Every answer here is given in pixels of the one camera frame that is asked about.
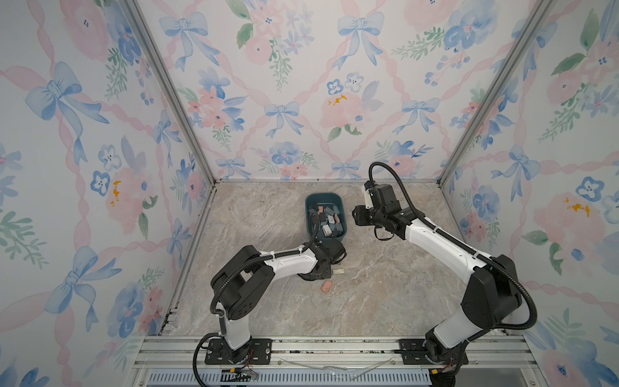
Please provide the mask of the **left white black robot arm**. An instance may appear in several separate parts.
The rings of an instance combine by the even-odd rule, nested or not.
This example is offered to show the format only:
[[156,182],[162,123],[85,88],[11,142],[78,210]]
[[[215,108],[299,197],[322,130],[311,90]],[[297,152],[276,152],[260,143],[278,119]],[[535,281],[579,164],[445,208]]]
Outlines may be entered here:
[[319,238],[317,216],[313,224],[310,239],[302,245],[279,252],[245,246],[214,275],[210,312],[219,321],[219,331],[204,335],[193,352],[192,371],[198,385],[207,385],[198,370],[200,364],[240,365],[243,369],[252,362],[268,364],[272,340],[255,339],[249,328],[250,314],[267,289],[287,277],[306,282],[329,280],[333,267],[347,256],[338,238]]

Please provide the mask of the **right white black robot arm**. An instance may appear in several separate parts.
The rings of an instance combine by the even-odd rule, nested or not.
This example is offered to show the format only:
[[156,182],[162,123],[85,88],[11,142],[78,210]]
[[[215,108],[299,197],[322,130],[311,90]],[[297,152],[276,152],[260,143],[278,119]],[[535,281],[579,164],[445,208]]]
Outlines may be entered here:
[[518,280],[514,262],[484,253],[436,225],[414,205],[394,168],[381,161],[370,164],[364,200],[352,212],[357,226],[372,227],[377,240],[397,237],[422,248],[465,285],[459,308],[416,348],[402,349],[404,356],[455,373],[473,341],[494,330],[526,331],[538,322],[538,308]]

